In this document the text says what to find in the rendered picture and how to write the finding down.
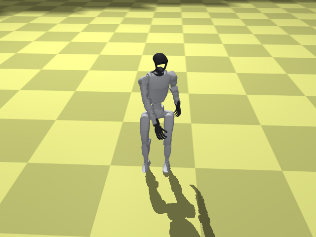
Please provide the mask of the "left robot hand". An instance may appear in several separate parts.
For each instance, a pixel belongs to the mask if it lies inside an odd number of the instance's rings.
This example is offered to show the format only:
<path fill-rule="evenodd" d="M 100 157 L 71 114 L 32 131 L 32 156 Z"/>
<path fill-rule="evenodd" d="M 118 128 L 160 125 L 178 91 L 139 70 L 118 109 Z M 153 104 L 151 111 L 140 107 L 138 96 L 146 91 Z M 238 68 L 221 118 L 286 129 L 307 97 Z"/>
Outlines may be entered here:
<path fill-rule="evenodd" d="M 176 105 L 176 104 L 175 104 Z M 176 112 L 176 113 L 175 113 Z M 178 101 L 177 102 L 177 105 L 176 105 L 176 110 L 174 111 L 174 115 L 176 115 L 177 117 L 179 117 L 180 116 L 180 114 L 181 114 L 181 108 L 180 108 L 180 101 Z"/>

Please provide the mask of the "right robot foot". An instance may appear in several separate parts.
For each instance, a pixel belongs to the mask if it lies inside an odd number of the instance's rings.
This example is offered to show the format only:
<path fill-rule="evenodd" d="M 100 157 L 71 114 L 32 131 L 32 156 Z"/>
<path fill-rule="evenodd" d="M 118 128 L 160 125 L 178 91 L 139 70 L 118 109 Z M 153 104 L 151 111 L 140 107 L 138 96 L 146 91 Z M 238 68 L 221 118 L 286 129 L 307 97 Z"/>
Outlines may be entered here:
<path fill-rule="evenodd" d="M 143 173 L 146 173 L 148 171 L 150 163 L 151 162 L 150 162 L 149 159 L 148 159 L 148 163 L 147 162 L 143 163 L 143 167 L 142 167 L 142 172 Z"/>

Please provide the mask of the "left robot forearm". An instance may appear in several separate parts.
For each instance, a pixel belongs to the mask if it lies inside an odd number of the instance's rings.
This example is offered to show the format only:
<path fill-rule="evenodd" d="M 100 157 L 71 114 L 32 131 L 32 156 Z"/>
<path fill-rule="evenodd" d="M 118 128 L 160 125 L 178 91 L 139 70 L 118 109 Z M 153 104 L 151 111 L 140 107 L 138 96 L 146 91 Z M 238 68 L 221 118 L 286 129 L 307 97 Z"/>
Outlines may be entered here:
<path fill-rule="evenodd" d="M 178 88 L 178 86 L 177 86 L 177 88 Z M 174 103 L 177 105 L 177 102 L 180 101 L 179 100 L 179 91 L 172 93 L 172 95 L 173 95 Z"/>

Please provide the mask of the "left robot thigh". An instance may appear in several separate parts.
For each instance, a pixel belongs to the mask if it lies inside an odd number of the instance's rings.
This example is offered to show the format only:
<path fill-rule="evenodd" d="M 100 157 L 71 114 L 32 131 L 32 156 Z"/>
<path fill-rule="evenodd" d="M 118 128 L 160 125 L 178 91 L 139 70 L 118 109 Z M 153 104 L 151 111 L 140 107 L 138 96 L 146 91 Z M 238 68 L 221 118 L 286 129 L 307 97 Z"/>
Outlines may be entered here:
<path fill-rule="evenodd" d="M 167 136 L 163 140 L 163 145 L 171 145 L 171 137 L 172 137 L 172 131 L 174 126 L 174 113 L 169 110 L 164 110 L 164 130 L 167 131 L 164 132 L 164 135 Z"/>

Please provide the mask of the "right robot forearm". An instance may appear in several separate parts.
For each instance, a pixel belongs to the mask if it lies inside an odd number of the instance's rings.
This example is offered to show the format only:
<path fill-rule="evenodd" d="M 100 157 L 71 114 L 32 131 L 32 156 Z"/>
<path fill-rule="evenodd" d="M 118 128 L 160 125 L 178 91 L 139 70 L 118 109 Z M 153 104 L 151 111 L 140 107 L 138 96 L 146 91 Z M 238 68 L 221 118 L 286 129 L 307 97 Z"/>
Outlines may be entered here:
<path fill-rule="evenodd" d="M 150 105 L 150 102 L 148 99 L 144 99 L 143 103 L 144 103 L 144 108 L 148 112 L 148 115 L 152 121 L 152 124 L 153 125 L 157 124 L 157 121 L 156 121 L 157 115 L 155 114 L 155 112 L 153 110 L 153 106 Z"/>

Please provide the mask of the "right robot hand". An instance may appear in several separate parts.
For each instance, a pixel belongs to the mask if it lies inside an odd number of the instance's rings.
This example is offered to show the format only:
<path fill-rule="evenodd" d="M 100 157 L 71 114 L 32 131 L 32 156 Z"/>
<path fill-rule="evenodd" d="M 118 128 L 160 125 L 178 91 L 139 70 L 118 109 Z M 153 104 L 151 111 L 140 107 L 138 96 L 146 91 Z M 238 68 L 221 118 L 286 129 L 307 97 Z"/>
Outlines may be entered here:
<path fill-rule="evenodd" d="M 163 131 L 167 133 L 167 131 L 165 131 L 161 126 L 160 126 L 160 123 L 159 123 L 159 120 L 156 119 L 157 121 L 157 124 L 154 124 L 153 126 L 155 126 L 155 133 L 156 133 L 156 136 L 157 138 L 160 140 L 163 140 L 165 138 L 167 138 L 167 136 L 164 135 Z M 164 138 L 165 137 L 165 138 Z"/>

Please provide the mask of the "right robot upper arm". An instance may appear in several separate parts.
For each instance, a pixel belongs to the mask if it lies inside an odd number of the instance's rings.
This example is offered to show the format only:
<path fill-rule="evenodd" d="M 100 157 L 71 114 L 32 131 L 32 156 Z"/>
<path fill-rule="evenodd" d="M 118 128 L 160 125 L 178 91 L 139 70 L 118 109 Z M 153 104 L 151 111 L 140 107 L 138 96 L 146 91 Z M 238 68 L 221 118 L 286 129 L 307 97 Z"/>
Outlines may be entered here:
<path fill-rule="evenodd" d="M 146 75 L 146 76 L 139 78 L 138 83 L 139 83 L 140 89 L 141 89 L 142 101 L 144 101 L 144 99 L 148 99 L 150 102 L 150 105 L 151 105 L 152 99 L 148 97 L 148 87 L 147 87 L 147 84 L 149 83 L 149 76 Z"/>

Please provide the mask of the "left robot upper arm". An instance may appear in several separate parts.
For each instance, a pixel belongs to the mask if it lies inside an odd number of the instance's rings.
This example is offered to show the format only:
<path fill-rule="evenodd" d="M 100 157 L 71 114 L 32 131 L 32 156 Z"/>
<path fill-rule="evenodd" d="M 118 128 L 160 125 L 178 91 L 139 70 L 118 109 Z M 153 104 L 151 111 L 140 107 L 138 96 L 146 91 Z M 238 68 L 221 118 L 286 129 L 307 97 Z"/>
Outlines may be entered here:
<path fill-rule="evenodd" d="M 174 71 L 170 71 L 169 74 L 170 74 L 170 77 L 171 77 L 170 88 L 169 89 L 170 89 L 170 91 L 172 93 L 174 93 L 174 92 L 178 91 L 178 88 L 176 86 L 176 84 L 177 84 L 177 76 L 176 76 Z"/>

